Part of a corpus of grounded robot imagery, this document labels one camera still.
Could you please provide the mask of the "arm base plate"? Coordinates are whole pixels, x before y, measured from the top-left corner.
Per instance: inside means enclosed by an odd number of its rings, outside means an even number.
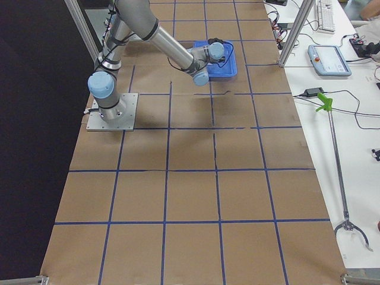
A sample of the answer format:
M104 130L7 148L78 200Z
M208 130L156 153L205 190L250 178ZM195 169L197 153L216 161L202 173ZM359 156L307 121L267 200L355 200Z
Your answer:
M112 109L102 109L93 100L87 131L133 131L138 105L138 93L120 93L119 103Z

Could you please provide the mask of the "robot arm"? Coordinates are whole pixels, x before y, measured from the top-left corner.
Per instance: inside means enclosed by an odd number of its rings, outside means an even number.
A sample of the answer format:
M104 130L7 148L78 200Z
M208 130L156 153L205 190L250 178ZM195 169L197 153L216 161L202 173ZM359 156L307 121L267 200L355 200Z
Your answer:
M207 65L219 64L224 59L220 39L210 39L205 46L191 49L181 45L162 27L149 1L111 1L109 12L110 27L105 31L102 51L87 81L104 122L115 122L126 112L126 104L116 85L128 43L132 43L134 49L152 46L167 56L172 67L190 75L197 86L204 86L209 81Z

